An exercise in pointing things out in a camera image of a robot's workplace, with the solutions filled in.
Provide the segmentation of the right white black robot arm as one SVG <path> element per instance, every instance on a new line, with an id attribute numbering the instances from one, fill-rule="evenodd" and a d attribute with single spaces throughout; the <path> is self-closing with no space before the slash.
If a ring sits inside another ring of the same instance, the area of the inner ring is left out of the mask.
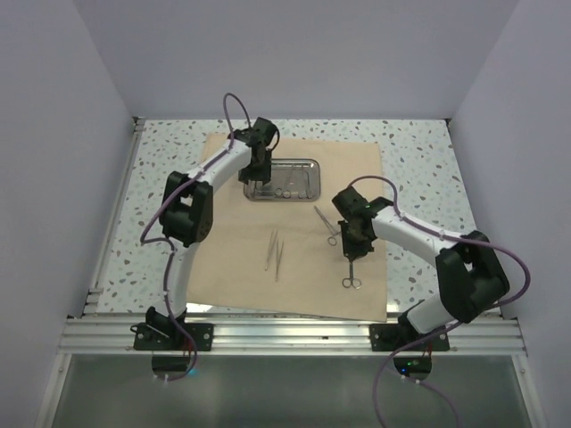
<path id="1" fill-rule="evenodd" d="M 343 255 L 351 263 L 374 250 L 376 239 L 394 243 L 429 263 L 438 293 L 398 318 L 397 347 L 417 350 L 429 334 L 453 322 L 470 323 L 509 291 L 509 280 L 486 235 L 438 232 L 379 196 L 368 201 L 349 186 L 332 199 L 342 217 Z"/>

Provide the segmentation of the beige cloth surgical kit wrap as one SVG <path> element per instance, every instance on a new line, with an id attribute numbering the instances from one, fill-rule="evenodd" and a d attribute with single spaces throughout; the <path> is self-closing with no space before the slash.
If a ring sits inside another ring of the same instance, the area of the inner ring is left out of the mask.
<path id="1" fill-rule="evenodd" d="M 332 198 L 354 178 L 378 175 L 381 153 L 375 143 L 311 141 L 285 138 L 278 159 L 309 158 L 320 165 L 321 195 L 315 202 L 251 202 L 243 185 L 230 178 L 214 194 L 213 227 L 199 245 L 187 277 L 192 303 L 260 309 L 321 317 L 384 322 L 387 304 L 385 245 L 354 264 L 360 289 L 346 289 L 348 262 L 340 245 L 327 242 L 327 229 L 313 209 L 332 223 L 340 215 Z M 269 269 L 264 263 L 269 238 L 285 243 L 279 280 L 276 248 Z"/>

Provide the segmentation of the steel hemostat forceps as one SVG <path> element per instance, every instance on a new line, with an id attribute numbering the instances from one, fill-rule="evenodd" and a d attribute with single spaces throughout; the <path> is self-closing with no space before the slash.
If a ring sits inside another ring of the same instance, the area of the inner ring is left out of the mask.
<path id="1" fill-rule="evenodd" d="M 325 217 L 324 213 L 317 206 L 314 206 L 313 209 L 315 210 L 315 212 L 317 213 L 317 215 L 319 216 L 320 220 L 325 225 L 325 227 L 329 233 L 329 236 L 327 238 L 328 244 L 331 246 L 336 246 L 337 245 L 337 236 L 338 236 L 339 232 L 335 229 L 333 224 L 329 222 L 329 220 Z"/>

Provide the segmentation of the steel surgical scissors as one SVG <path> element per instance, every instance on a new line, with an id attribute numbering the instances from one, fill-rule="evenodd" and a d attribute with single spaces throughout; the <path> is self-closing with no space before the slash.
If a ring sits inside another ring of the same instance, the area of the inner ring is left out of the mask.
<path id="1" fill-rule="evenodd" d="M 352 260 L 349 261 L 348 276 L 342 280 L 342 286 L 346 289 L 360 289 L 362 286 L 361 280 L 354 274 L 354 265 Z"/>

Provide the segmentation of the steel tweezers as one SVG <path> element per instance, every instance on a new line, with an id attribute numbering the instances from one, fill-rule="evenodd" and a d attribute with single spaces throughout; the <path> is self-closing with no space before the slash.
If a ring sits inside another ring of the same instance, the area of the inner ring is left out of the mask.
<path id="1" fill-rule="evenodd" d="M 285 243 L 283 241 L 277 240 L 276 242 L 276 270 L 275 270 L 275 281 L 279 280 L 279 272 L 281 267 L 281 261 L 283 257 Z"/>
<path id="2" fill-rule="evenodd" d="M 269 263 L 270 263 L 270 259 L 272 257 L 272 253 L 276 248 L 276 244 L 277 244 L 277 234 L 278 231 L 275 229 L 271 232 L 270 234 L 270 238 L 269 238 L 269 247 L 267 250 L 267 255 L 266 255 L 266 259 L 265 259 L 265 263 L 264 263 L 264 270 L 267 271 L 269 269 Z"/>

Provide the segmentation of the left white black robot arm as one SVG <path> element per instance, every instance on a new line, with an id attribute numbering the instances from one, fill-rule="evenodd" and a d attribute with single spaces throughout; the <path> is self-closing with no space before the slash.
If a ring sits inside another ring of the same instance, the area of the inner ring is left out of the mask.
<path id="1" fill-rule="evenodd" d="M 145 325 L 165 350 L 182 350 L 193 337 L 184 327 L 186 281 L 199 245 L 213 226 L 214 194 L 232 177 L 244 184 L 271 179 L 277 126 L 257 118 L 245 129 L 230 130 L 226 142 L 187 173 L 170 173 L 161 207 L 140 237 L 141 244 L 164 242 L 170 255 L 164 270 L 161 302 L 145 315 Z"/>

